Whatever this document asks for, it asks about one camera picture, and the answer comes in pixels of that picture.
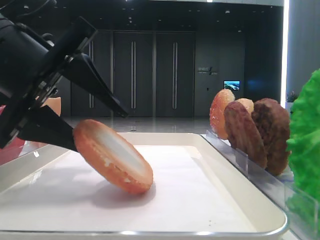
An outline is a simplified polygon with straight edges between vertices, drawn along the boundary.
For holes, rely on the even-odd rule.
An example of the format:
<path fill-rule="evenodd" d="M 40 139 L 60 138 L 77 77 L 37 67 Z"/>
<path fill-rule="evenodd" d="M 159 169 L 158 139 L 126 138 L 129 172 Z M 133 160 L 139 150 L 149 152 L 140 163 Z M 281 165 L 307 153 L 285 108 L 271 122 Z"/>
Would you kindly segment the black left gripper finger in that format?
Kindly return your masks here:
<path fill-rule="evenodd" d="M 128 112 L 108 88 L 87 54 L 80 53 L 73 57 L 65 65 L 62 75 L 94 98 L 97 98 L 105 109 L 109 109 L 122 118 L 128 116 Z"/>
<path fill-rule="evenodd" d="M 29 111 L 26 119 L 18 138 L 75 150 L 73 128 L 49 106 Z"/>

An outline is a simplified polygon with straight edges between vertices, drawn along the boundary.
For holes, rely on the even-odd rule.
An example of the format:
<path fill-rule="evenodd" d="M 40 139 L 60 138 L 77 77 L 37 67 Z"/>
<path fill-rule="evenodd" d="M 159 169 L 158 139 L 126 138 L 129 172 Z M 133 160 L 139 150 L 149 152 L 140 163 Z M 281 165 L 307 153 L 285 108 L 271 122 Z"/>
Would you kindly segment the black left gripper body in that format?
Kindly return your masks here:
<path fill-rule="evenodd" d="M 57 92 L 62 71 L 96 33 L 79 17 L 55 44 L 48 44 L 28 26 L 0 18 L 0 146 L 6 147 L 27 122 L 27 113 L 46 106 Z"/>

